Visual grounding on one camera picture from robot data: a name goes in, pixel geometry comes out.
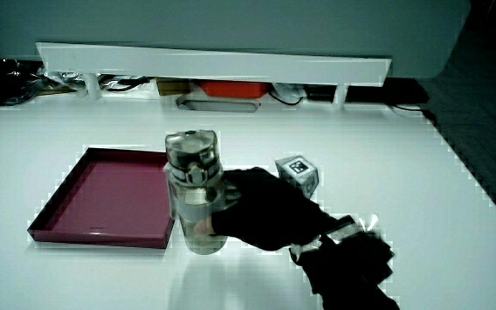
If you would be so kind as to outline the person's right hand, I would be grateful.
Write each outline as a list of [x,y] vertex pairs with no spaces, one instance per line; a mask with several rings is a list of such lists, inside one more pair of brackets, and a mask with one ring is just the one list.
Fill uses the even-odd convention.
[[254,167],[227,170],[227,208],[195,224],[198,235],[240,239],[261,250],[306,245],[337,226],[337,220],[286,181]]

